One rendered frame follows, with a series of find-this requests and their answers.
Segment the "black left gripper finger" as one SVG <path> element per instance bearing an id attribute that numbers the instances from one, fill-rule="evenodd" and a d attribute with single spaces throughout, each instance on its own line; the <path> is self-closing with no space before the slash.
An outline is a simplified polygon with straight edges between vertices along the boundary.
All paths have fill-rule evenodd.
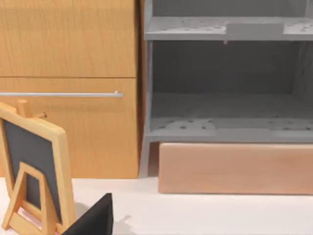
<path id="1" fill-rule="evenodd" d="M 89 208 L 62 235 L 112 235 L 113 200 L 112 193 L 106 193 Z"/>

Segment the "wooden framed blackboard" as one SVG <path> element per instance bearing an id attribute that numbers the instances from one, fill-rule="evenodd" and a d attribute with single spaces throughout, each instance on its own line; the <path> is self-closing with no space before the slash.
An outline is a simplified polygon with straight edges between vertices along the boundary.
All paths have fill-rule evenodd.
<path id="1" fill-rule="evenodd" d="M 3 229 L 56 235 L 75 222 L 67 134 L 34 117 L 26 100 L 0 102 L 0 161 L 10 198 Z"/>

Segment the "wooden cupboard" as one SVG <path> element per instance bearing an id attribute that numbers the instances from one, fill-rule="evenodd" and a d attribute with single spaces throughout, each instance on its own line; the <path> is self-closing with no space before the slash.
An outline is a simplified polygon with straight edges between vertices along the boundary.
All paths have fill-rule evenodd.
<path id="1" fill-rule="evenodd" d="M 137 127 L 138 127 L 138 143 L 139 143 L 139 159 L 140 159 L 140 152 L 141 152 L 141 140 L 142 140 L 142 129 L 143 129 L 143 41 L 142 41 L 142 23 L 143 23 L 143 0 L 135 0 L 135 23 L 136 23 L 136 35 L 137 35 L 137 66 L 136 66 L 136 75 L 134 78 L 137 81 Z M 30 77 L 30 76 L 18 76 L 22 78 L 40 78 L 40 77 Z M 60 78 L 87 78 L 87 77 L 60 77 Z M 20 98 L 24 97 L 0 97 L 0 102 L 15 105 L 16 101 Z"/>

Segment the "pale wooden drawer front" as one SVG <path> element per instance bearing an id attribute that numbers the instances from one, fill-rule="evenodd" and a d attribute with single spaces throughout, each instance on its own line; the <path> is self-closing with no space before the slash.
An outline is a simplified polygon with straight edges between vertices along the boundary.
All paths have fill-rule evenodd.
<path id="1" fill-rule="evenodd" d="M 313 144 L 163 142 L 158 190 L 313 195 Z"/>

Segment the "grey pierced shelf unit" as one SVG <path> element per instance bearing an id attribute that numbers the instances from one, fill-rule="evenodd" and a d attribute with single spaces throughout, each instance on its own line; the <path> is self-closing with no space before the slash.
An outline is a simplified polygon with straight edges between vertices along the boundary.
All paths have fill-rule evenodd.
<path id="1" fill-rule="evenodd" d="M 152 143 L 313 144 L 313 0 L 143 0 Z"/>

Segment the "plain wooden drawer front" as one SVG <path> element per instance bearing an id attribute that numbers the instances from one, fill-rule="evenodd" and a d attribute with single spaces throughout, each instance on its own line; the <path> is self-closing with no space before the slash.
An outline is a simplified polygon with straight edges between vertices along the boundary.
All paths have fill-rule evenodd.
<path id="1" fill-rule="evenodd" d="M 0 0 L 0 75 L 135 77 L 135 0 Z"/>

